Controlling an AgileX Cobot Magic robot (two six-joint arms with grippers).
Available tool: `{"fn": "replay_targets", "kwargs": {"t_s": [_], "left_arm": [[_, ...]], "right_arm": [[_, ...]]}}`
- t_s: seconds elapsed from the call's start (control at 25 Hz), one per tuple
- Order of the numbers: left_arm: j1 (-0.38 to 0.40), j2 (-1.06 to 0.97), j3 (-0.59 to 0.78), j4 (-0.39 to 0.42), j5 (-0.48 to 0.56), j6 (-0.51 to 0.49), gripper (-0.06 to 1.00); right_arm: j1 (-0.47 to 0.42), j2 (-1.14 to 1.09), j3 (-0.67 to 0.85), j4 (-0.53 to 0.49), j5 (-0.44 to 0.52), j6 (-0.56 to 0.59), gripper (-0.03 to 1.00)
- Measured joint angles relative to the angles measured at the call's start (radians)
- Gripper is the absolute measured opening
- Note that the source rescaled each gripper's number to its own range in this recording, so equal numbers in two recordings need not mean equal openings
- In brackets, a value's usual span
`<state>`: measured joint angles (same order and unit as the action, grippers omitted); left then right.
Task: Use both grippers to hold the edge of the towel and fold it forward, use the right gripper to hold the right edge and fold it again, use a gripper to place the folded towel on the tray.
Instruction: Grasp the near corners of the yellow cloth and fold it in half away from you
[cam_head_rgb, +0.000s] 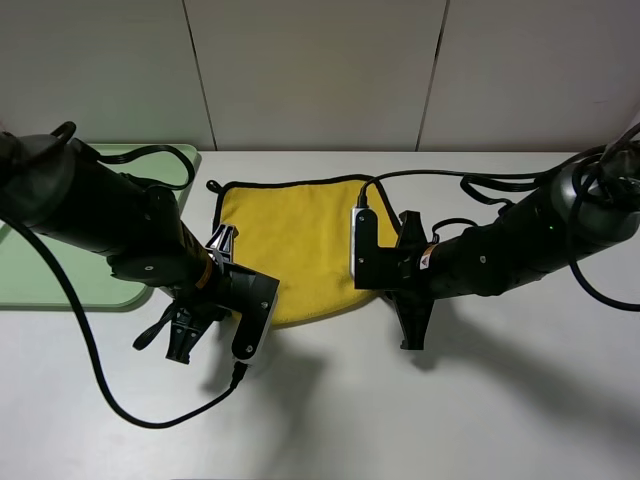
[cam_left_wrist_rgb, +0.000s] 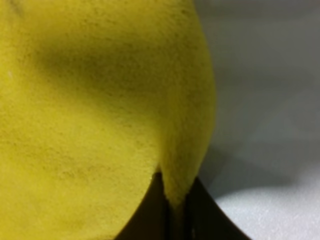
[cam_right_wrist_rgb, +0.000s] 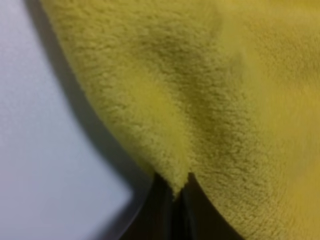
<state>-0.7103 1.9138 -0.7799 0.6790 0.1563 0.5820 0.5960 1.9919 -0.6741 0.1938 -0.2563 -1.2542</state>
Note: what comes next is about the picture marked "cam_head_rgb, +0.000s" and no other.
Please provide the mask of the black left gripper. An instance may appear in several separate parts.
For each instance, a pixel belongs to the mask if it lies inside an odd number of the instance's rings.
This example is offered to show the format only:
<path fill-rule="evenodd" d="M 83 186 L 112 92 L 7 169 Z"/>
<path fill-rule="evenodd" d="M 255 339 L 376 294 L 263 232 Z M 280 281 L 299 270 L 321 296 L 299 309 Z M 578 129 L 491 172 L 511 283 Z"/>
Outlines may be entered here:
<path fill-rule="evenodd" d="M 171 290 L 172 304 L 177 313 L 171 319 L 166 358 L 181 364 L 190 363 L 191 351 L 213 322 L 223 320 L 229 311 L 231 298 L 231 270 L 235 226 L 219 224 L 205 244 L 207 278 L 201 288 L 186 285 Z"/>

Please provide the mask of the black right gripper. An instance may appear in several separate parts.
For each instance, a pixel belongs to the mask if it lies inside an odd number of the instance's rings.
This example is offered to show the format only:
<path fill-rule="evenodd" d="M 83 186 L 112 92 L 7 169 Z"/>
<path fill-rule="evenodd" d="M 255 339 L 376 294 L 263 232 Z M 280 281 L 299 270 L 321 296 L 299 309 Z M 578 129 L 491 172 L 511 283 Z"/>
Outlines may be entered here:
<path fill-rule="evenodd" d="M 435 300 L 428 292 L 428 265 L 436 244 L 427 240 L 417 211 L 399 214 L 400 230 L 389 261 L 382 269 L 391 288 L 384 289 L 385 300 L 394 307 L 403 333 L 401 349 L 422 351 Z"/>

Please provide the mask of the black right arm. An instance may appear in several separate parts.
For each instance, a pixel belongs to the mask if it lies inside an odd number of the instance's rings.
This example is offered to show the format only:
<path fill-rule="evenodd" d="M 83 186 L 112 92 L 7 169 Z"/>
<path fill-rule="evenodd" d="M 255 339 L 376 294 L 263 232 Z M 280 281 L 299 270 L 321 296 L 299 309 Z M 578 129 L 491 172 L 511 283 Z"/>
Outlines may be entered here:
<path fill-rule="evenodd" d="M 631 239 L 639 229 L 639 144 L 627 141 L 575 155 L 536 175 L 518 202 L 501 200 L 498 217 L 442 241 L 425 235 L 419 213 L 401 215 L 389 297 L 404 350 L 421 350 L 436 301 L 499 296 Z"/>

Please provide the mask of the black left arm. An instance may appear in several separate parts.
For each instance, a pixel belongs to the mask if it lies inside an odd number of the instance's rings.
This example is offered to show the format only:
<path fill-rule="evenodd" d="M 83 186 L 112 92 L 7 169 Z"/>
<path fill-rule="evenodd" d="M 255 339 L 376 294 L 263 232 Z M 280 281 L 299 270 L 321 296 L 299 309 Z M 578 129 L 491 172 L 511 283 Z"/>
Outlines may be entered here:
<path fill-rule="evenodd" d="M 171 326 L 167 357 L 186 364 L 208 327 L 224 318 L 214 298 L 221 268 L 180 219 L 176 192 L 195 178 L 191 160 L 170 145 L 102 155 L 65 122 L 45 135 L 1 135 L 1 210 L 30 231 L 105 257 L 113 277 L 163 290 L 163 317 L 134 342 L 146 348 Z M 114 171 L 167 153 L 184 167 L 180 184 Z"/>

